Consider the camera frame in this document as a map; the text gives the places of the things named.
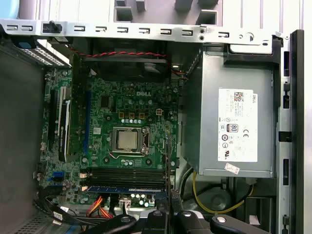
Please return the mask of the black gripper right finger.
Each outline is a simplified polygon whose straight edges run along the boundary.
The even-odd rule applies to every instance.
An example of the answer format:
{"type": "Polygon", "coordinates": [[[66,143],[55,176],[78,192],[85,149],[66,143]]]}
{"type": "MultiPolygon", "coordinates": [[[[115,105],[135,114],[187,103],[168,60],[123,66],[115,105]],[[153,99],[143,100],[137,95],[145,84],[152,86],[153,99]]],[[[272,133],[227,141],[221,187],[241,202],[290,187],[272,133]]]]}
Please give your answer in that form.
{"type": "Polygon", "coordinates": [[[206,221],[198,211],[183,210],[178,190],[171,189],[170,202],[174,213],[176,234],[266,234],[253,225],[225,214],[217,214],[206,221]]]}

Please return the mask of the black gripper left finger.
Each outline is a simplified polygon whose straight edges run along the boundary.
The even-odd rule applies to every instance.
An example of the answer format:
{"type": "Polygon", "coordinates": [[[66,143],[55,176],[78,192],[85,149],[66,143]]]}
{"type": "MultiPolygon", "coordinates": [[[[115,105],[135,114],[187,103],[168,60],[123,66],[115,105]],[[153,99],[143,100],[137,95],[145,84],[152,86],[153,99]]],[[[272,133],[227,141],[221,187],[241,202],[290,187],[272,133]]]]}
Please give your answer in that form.
{"type": "Polygon", "coordinates": [[[86,230],[85,234],[167,234],[170,232],[170,198],[158,193],[156,209],[141,212],[139,219],[129,214],[116,217],[86,230]]]}

